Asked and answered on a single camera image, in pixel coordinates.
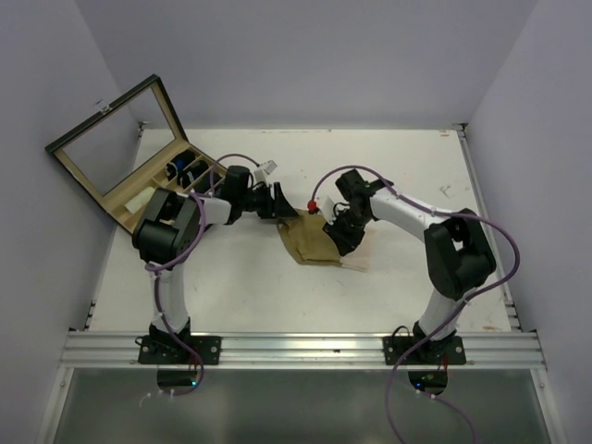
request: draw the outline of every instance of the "brown cloth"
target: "brown cloth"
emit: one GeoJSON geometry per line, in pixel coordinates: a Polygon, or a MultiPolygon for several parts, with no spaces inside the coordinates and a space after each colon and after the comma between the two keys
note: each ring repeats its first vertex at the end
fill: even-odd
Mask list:
{"type": "Polygon", "coordinates": [[[290,256],[298,264],[341,266],[337,246],[323,231],[325,218],[296,210],[300,217],[281,220],[277,224],[279,237],[290,256]]]}

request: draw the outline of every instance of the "olive green cloth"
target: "olive green cloth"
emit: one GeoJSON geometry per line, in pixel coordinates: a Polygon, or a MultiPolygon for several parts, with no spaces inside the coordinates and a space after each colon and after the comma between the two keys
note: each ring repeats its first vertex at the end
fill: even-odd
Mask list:
{"type": "Polygon", "coordinates": [[[323,231],[325,218],[309,215],[305,210],[296,210],[300,217],[285,219],[277,224],[279,237],[290,256],[303,265],[341,266],[337,246],[323,231]]]}

